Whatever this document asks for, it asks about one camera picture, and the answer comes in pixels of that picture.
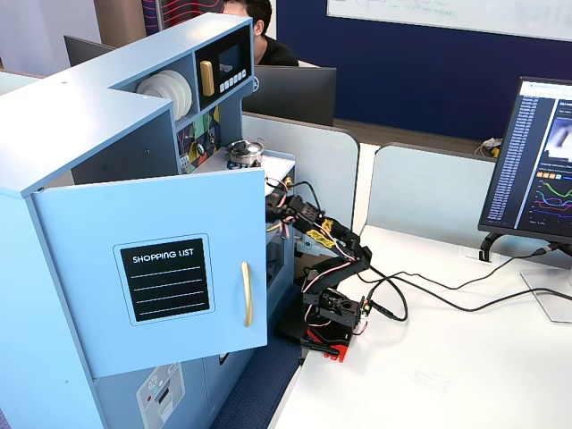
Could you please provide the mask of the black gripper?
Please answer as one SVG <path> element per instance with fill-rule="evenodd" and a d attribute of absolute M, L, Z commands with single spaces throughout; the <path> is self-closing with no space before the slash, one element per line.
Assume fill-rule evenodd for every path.
<path fill-rule="evenodd" d="M 286 203 L 288 191 L 275 188 L 265 197 L 265 222 L 290 223 L 291 216 L 287 213 L 288 207 L 283 207 Z"/>

